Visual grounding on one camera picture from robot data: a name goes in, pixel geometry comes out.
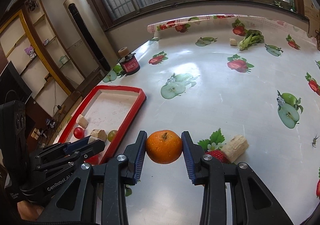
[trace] human hand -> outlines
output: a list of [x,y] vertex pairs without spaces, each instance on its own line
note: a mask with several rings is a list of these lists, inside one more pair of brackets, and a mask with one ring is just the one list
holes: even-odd
[[17,203],[20,217],[26,221],[36,221],[44,208],[39,205],[33,205],[30,202],[22,201]]

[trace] black screen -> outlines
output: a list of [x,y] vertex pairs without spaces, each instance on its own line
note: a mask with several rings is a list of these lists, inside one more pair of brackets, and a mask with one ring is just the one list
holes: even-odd
[[32,91],[10,61],[0,75],[0,105],[15,99],[26,103],[31,94]]

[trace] mandarin orange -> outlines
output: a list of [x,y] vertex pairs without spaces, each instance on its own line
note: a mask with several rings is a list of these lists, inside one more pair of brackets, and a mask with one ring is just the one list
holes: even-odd
[[171,130],[152,133],[146,141],[146,152],[158,164],[170,164],[182,153],[182,140]]

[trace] plush toy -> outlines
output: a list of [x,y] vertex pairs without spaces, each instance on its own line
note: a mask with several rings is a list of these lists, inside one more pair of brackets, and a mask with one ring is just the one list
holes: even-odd
[[33,49],[33,47],[30,45],[30,47],[28,48],[25,48],[24,50],[26,52],[27,55],[30,56],[31,59],[33,59],[34,57],[36,57],[36,52],[35,50]]

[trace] cherry tomato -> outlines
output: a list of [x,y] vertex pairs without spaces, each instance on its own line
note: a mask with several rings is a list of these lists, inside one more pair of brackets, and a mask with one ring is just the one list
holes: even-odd
[[76,127],[73,131],[73,135],[78,139],[84,138],[84,130],[81,127]]

